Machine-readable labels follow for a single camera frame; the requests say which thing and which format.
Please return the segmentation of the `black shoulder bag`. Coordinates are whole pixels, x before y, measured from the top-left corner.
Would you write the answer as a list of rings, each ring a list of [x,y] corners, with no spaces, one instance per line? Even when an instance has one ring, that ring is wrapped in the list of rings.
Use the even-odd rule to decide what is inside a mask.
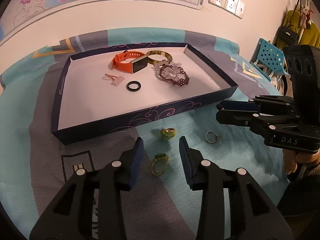
[[[277,37],[288,46],[295,46],[298,44],[299,34],[296,32],[296,29],[292,30],[291,27],[293,27],[292,24],[289,26],[280,26]]]

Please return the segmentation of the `person's right hand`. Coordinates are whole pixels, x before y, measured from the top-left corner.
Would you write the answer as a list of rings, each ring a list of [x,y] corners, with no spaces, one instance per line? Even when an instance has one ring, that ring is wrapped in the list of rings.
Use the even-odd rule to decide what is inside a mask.
[[[319,151],[314,154],[309,154],[283,150],[283,162],[286,174],[296,172],[298,164],[303,164],[307,167],[314,167],[319,164]]]

